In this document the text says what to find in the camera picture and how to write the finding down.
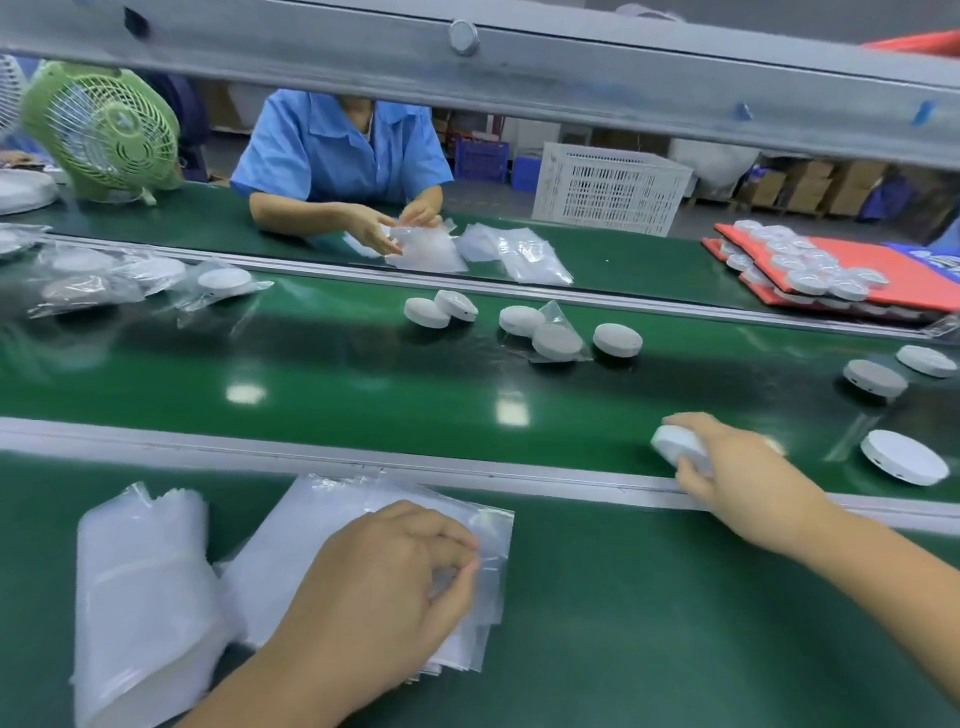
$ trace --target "blue uniform shirt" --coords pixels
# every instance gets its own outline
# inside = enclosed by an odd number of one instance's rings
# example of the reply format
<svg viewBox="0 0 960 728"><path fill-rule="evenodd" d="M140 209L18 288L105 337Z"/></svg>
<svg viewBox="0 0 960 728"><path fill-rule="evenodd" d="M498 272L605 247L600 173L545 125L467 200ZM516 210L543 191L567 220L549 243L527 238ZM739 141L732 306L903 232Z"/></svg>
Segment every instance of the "blue uniform shirt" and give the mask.
<svg viewBox="0 0 960 728"><path fill-rule="evenodd" d="M332 96L282 89L264 104L230 186L244 196L403 205L452 179L430 109L377 101L368 142Z"/></svg>
<svg viewBox="0 0 960 728"><path fill-rule="evenodd" d="M38 59L28 59L22 57L15 57L16 62L20 66L20 70L23 71L23 75L27 77L27 81L30 81L36 73L37 67L40 65ZM12 133L2 142L0 142L0 149L5 151L19 151L32 154L35 157L40 157L44 161L50 161L50 155L34 141L34 138L27 134L26 132L19 131Z"/></svg>

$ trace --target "green fan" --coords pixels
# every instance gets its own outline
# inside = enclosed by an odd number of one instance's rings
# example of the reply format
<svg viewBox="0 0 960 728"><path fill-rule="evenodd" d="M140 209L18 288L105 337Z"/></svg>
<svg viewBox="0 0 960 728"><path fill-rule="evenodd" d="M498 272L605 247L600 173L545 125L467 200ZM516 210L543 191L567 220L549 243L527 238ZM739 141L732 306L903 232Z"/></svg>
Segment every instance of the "green fan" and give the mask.
<svg viewBox="0 0 960 728"><path fill-rule="evenodd" d="M180 124L132 71L47 61L23 97L21 119L78 197L155 205L154 191L180 186Z"/></svg>

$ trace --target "green conveyor belt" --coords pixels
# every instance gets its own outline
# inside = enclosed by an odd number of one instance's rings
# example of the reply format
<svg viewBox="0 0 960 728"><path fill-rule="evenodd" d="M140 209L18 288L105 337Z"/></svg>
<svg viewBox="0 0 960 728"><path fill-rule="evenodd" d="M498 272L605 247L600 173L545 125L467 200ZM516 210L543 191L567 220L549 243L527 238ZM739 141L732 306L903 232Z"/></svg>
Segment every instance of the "green conveyor belt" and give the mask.
<svg viewBox="0 0 960 728"><path fill-rule="evenodd" d="M290 477L0 454L0 725L72 725L76 527L144 480L210 503L229 554ZM445 671L349 726L945 728L957 713L862 612L710 516L454 492L516 511L503 624L480 674ZM960 541L915 540L955 566Z"/></svg>
<svg viewBox="0 0 960 728"><path fill-rule="evenodd" d="M398 210L387 210L396 214ZM453 214L462 230L481 222L499 228L532 227L551 242L574 277L577 288L648 298L703 303L764 311L746 287L704 247L693 240L654 237ZM70 200L42 210L7 218L53 226L65 235L97 237L151 245L194 248L220 253L265 255L350 265L388 267L364 258L342 242L342 235L317 238L312 246L259 232L246 200L232 190L188 183L159 199L156 207L141 204L98 205ZM469 275L509 280L494 263L473 263Z"/></svg>
<svg viewBox="0 0 960 728"><path fill-rule="evenodd" d="M894 429L957 473L960 379L901 369L911 388L885 406L839 378L857 357L899 368L895 341L570 305L587 339L607 321L635 328L641 356L534 366L497 325L519 300L474 296L474 325L433 331L403 317L417 295L277 276L189 318L160 296L9 321L0 415L668 476L651 435L664 415L703 409L773 437L829 490L960 501L960 475L911 488L859 453L867 431Z"/></svg>

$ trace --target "cardboard box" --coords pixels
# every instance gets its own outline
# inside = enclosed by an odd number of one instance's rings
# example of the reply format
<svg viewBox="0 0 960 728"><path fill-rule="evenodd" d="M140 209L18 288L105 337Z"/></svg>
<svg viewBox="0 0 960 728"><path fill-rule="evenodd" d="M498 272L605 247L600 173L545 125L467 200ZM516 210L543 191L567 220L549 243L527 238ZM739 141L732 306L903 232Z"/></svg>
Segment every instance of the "cardboard box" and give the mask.
<svg viewBox="0 0 960 728"><path fill-rule="evenodd" d="M816 212L831 185L829 178L805 177L780 194L780 206L793 212Z"/></svg>
<svg viewBox="0 0 960 728"><path fill-rule="evenodd" d="M874 161L872 159L846 161L840 165L834 178L849 187L866 187L869 189L883 179L888 166L885 161Z"/></svg>
<svg viewBox="0 0 960 728"><path fill-rule="evenodd" d="M738 202L761 207L772 207L777 203L786 175L782 172L760 170L752 172L740 187L736 196Z"/></svg>
<svg viewBox="0 0 960 728"><path fill-rule="evenodd" d="M786 178L789 182L811 178L822 180L833 174L833 164L822 159L808 159L796 161L787 170Z"/></svg>
<svg viewBox="0 0 960 728"><path fill-rule="evenodd" d="M834 181L824 198L822 210L830 215L856 217L872 191L872 187L854 187Z"/></svg>

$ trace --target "white plastic crate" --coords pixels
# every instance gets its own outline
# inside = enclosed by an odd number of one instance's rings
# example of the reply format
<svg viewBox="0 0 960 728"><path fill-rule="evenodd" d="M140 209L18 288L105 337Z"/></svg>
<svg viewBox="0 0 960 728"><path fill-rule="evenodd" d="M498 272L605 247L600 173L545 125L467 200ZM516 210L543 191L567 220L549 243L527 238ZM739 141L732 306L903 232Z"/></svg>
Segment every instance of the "white plastic crate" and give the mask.
<svg viewBox="0 0 960 728"><path fill-rule="evenodd" d="M691 174L644 152L547 143L534 219L663 237Z"/></svg>

